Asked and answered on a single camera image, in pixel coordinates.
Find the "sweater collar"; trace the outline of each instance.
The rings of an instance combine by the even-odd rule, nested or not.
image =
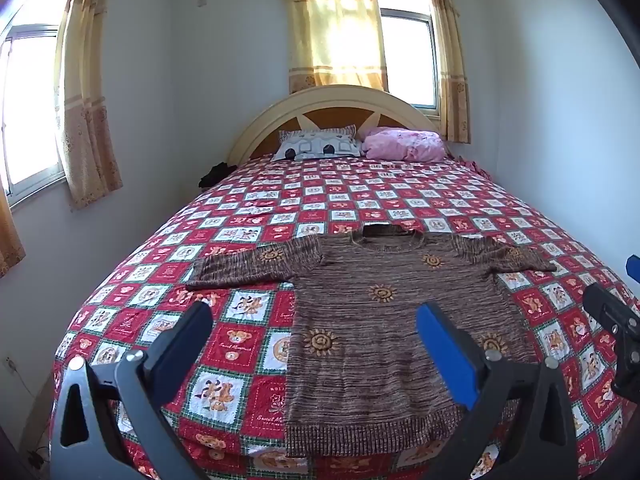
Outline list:
[[[384,245],[371,240],[372,238],[383,237],[402,237],[405,238],[405,240],[399,245]],[[416,230],[407,231],[399,225],[369,224],[357,231],[352,231],[351,242],[379,253],[406,253],[422,246],[424,234]]]

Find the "sun embroidery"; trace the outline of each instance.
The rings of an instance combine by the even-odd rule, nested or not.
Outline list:
[[[305,334],[305,349],[318,357],[331,355],[338,346],[338,336],[324,328],[314,328]]]
[[[497,350],[503,355],[506,354],[506,351],[509,349],[507,343],[503,341],[502,336],[497,334],[482,336],[481,343],[485,350]]]
[[[260,259],[264,262],[274,262],[282,259],[282,251],[280,249],[265,249],[260,253]]]
[[[422,257],[422,260],[424,261],[425,264],[427,264],[433,269],[437,269],[438,267],[442,266],[442,258],[440,258],[439,256],[433,256],[432,254],[425,254]]]
[[[394,298],[396,289],[388,285],[373,285],[369,287],[369,295],[372,300],[377,300],[380,303],[388,303]]]

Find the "knit sweater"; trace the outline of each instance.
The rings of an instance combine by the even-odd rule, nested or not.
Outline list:
[[[485,349],[534,359],[496,272],[555,270],[492,238],[372,224],[195,264],[191,289],[290,281],[296,311],[286,383],[289,456],[398,452],[447,438],[462,418],[415,329],[435,301]]]

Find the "cream headboard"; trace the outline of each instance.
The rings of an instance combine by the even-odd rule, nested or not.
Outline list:
[[[257,116],[236,140],[228,163],[241,164],[276,152],[280,130],[319,130],[349,124],[355,124],[359,131],[373,126],[438,131],[420,110],[386,92],[352,85],[319,86],[292,94]]]

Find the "screw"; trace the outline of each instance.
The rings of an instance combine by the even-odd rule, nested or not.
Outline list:
[[[547,368],[551,368],[552,370],[555,370],[556,368],[558,368],[558,361],[553,357],[549,356],[545,358],[545,365]]]
[[[498,362],[500,359],[502,359],[502,354],[498,350],[487,350],[484,353],[484,356],[488,361],[491,361],[492,363]]]
[[[82,366],[84,366],[84,358],[82,356],[77,355],[69,361],[69,368],[72,370],[79,370]]]
[[[140,361],[144,354],[142,350],[136,351],[135,354],[127,354],[127,361]]]

